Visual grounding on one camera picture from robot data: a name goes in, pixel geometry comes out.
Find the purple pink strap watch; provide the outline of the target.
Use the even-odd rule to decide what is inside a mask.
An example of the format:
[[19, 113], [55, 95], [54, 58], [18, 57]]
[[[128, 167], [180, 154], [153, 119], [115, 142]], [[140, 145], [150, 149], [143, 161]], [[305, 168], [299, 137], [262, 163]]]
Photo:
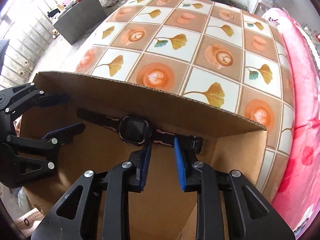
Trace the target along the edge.
[[151, 141], [172, 147], [174, 146], [174, 140], [177, 138], [181, 146], [199, 154], [203, 145], [201, 137], [163, 131], [141, 116], [126, 115], [122, 118], [114, 118], [85, 108], [79, 108], [77, 109], [77, 117], [110, 129], [118, 133], [123, 142], [136, 146], [142, 146]]

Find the dark grey cabinet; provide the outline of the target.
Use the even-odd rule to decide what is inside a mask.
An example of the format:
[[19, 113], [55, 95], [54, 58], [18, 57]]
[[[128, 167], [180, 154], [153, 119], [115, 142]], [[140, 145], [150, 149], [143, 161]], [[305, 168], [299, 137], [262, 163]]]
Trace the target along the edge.
[[53, 27], [72, 45], [105, 18], [107, 15], [99, 0], [81, 0], [53, 20]]

